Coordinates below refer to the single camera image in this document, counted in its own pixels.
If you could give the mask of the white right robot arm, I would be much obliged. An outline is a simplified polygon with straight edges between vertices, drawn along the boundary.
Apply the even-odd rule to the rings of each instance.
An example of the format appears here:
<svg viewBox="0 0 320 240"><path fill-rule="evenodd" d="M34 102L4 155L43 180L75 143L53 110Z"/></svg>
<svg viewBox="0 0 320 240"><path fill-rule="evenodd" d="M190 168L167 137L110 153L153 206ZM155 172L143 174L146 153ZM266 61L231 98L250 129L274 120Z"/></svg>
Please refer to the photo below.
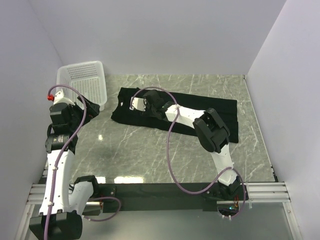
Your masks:
<svg viewBox="0 0 320 240"><path fill-rule="evenodd" d="M165 101L157 90L149 90L143 95L143 104L144 109L153 117L170 123L166 140L166 159L172 180L180 190L190 195L205 193L217 183L218 194L226 200L232 199L241 186L241 178L234 169L231 159L229 128L215 109L191 109L179 105L172 94L169 96L172 101ZM170 137L176 123L194 129L200 145L213 159L218 175L203 190L185 189L174 175L170 160Z"/></svg>

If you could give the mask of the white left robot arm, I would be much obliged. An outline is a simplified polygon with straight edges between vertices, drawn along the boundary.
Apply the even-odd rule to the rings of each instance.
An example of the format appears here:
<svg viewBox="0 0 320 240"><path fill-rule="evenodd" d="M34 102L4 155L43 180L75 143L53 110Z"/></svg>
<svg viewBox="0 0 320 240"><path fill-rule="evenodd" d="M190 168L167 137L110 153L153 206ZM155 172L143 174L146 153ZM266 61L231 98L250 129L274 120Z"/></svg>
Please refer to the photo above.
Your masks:
<svg viewBox="0 0 320 240"><path fill-rule="evenodd" d="M58 95L49 95L48 99L53 105L49 108L51 124L45 141L46 186L39 214L30 219L29 229L39 240L78 240L82 235L86 203L99 197L100 188L96 177L88 175L78 177L70 191L71 166L79 127L97 117L100 107L84 96L78 100L85 103L85 108Z"/></svg>

